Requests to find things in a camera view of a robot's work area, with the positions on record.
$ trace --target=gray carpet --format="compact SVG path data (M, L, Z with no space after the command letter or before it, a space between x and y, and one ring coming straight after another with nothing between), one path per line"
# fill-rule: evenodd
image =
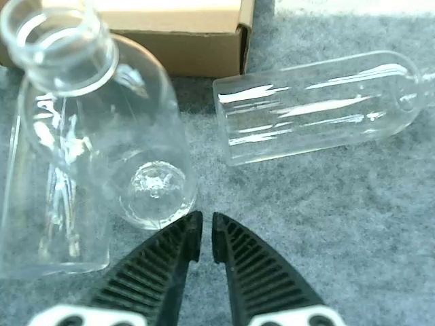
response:
M397 0L392 13L391 6L383 0L257 0L249 70L390 49L435 71L433 2ZM18 80L16 72L0 70L0 198ZM201 260L190 266L180 326L231 325L224 267L211 255L214 211L268 241L349 326L434 324L432 110L385 140L228 168L216 137L211 80L173 82L198 175L196 208L205 215ZM114 261L148 236L115 221ZM43 308L73 302L100 275L2 280L0 325L24 325Z

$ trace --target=clear glass bottle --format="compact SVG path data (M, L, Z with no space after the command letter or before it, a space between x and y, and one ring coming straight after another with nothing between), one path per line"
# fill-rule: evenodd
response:
M371 52L214 82L229 165L387 137L419 114L433 75Z
M38 278L105 268L110 218L102 202L40 158L12 128L0 224L0 278Z
M146 229L196 195L177 99L161 64L110 35L86 0L11 0L1 32L26 72L18 109L34 148Z

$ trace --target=bottle bottom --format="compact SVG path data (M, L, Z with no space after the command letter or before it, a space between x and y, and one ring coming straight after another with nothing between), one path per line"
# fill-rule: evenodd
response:
M153 161L136 170L119 200L127 221L159 230L187 214L195 198L186 197L186 176L180 169Z
M88 272L96 272L102 270L109 265L109 259L101 263L52 263L40 264L32 266L15 266L8 268L7 266L0 267L0 278L11 279L27 279L39 278L42 276L53 274L81 274Z

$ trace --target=cardboard box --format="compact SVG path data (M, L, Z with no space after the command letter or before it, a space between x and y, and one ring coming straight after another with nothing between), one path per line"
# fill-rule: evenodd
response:
M170 74L226 77L245 72L254 0L93 2L114 33L145 46ZM12 65L3 44L0 63Z

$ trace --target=glass vial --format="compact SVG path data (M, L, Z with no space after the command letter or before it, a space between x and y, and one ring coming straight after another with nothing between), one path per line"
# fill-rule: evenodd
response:
M0 278L100 270L109 264L109 214L12 128L0 225Z
M110 35L87 1L11 0L0 23L26 71L18 110L36 151L139 228L185 215L196 195L188 144L152 54Z
M388 51L219 79L213 89L229 165L388 137L425 101L417 67Z

